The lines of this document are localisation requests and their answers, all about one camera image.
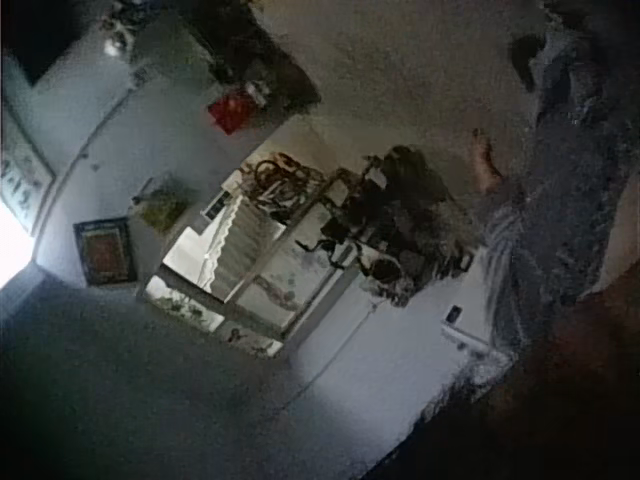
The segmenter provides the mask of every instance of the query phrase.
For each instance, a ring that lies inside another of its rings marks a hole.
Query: picture frame
[[[0,201],[34,235],[54,175],[2,100]]]
[[[89,286],[137,280],[127,217],[76,223],[73,230]]]

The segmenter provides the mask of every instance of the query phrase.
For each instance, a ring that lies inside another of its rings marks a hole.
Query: red object
[[[238,89],[209,105],[207,110],[224,133],[231,135],[247,123],[258,105],[251,95]]]

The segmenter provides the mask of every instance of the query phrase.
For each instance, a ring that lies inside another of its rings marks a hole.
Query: television
[[[35,84],[81,34],[75,0],[2,0],[2,48]]]

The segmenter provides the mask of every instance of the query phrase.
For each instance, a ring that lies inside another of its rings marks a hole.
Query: picture on wall
[[[90,286],[136,281],[127,218],[76,223],[73,229]]]
[[[53,174],[2,102],[0,199],[30,235],[53,183]]]

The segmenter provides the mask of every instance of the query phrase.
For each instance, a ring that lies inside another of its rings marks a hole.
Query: bright window
[[[0,201],[0,288],[27,266],[33,254],[33,238]]]

